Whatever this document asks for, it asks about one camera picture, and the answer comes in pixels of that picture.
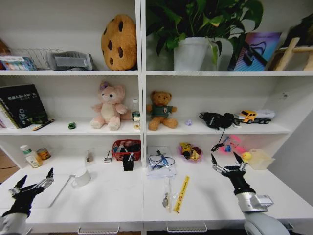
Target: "shelf board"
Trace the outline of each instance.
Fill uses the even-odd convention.
[[[23,129],[0,129],[1,135],[8,136],[65,136],[65,135],[140,135],[140,130],[133,128],[131,120],[122,120],[121,126],[117,131],[109,130],[107,125],[100,129],[93,129],[90,126],[91,118],[56,118],[56,120],[45,126],[44,128],[33,131],[33,129],[40,125],[30,125]],[[76,128],[68,129],[70,122],[76,123]]]
[[[138,75],[137,70],[102,70],[102,71],[23,71],[23,70],[0,70],[0,76],[111,76],[111,75]]]
[[[47,174],[53,167],[54,175],[74,174],[77,169],[85,167],[84,151],[78,149],[49,149],[51,158],[44,161],[43,166],[33,169],[29,165],[20,169],[1,186],[7,192],[24,175]],[[61,193],[49,208],[32,208],[28,225],[36,230],[47,232],[75,231],[81,224],[102,223],[102,227],[110,227],[111,222],[137,223],[142,227],[143,211],[143,168],[141,161],[134,161],[133,171],[124,171],[122,161],[112,159],[111,163],[103,163],[107,153],[104,146],[103,154],[95,154],[94,161],[87,166],[91,181],[81,187],[73,188],[70,183],[65,185]],[[7,209],[0,209],[1,214]]]
[[[183,156],[175,154],[177,150],[174,146],[170,150],[177,171],[176,177],[170,182],[171,192],[173,194],[179,192],[185,176],[190,177],[180,212],[169,213],[163,208],[160,198],[164,192],[164,179],[149,179],[148,168],[145,168],[143,207],[145,222],[206,221],[209,227],[219,220],[243,221],[245,219],[234,195],[234,187],[228,178],[212,169],[208,151],[204,151],[200,162],[192,163]],[[236,165],[233,155],[216,152],[214,156],[221,166]],[[268,215],[277,219],[312,218],[313,207],[270,171],[253,170],[247,166],[245,180],[258,194],[269,195],[273,200],[274,205],[268,209]],[[171,201],[172,208],[175,203],[176,200]]]
[[[204,121],[200,118],[191,118],[192,125],[185,125],[185,121],[189,118],[178,118],[178,127],[176,129],[171,129],[163,124],[160,124],[159,129],[157,131],[151,131],[148,129],[147,122],[147,135],[221,135],[223,129],[220,130],[209,128]],[[275,122],[271,122],[269,124],[244,124],[241,123],[241,128],[235,128],[230,126],[225,130],[225,134],[237,134],[237,135],[245,135],[245,134],[287,134],[291,131],[276,124]]]
[[[229,72],[229,71],[146,71],[153,76],[219,76],[219,77],[287,77],[287,76],[313,76],[313,71],[262,71],[262,72]]]

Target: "tin can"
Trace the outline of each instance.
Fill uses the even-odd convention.
[[[37,154],[41,157],[42,160],[46,160],[51,157],[50,153],[46,148],[41,148],[37,150]]]

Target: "green shirt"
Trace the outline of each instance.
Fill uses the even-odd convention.
[[[156,106],[152,105],[152,116],[161,116],[161,117],[168,117],[169,113],[172,112],[172,106]]]

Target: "black book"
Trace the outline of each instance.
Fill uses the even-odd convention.
[[[48,121],[34,84],[0,87],[0,108],[1,106],[19,128]]]

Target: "robotic hand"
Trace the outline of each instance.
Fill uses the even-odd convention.
[[[244,179],[246,163],[235,152],[234,155],[240,164],[239,166],[221,167],[211,154],[212,168],[232,182],[239,207],[246,218],[246,232],[249,235],[289,235],[288,230],[277,219],[262,213],[268,211],[268,207],[273,205],[273,201],[267,195],[255,193]]]
[[[4,221],[3,226],[0,224],[0,235],[24,233],[25,221],[30,215],[31,204],[35,196],[43,192],[54,181],[53,168],[51,168],[47,177],[39,183],[23,187],[26,178],[27,175],[19,180],[14,188],[9,190],[15,202],[11,209],[2,215]]]

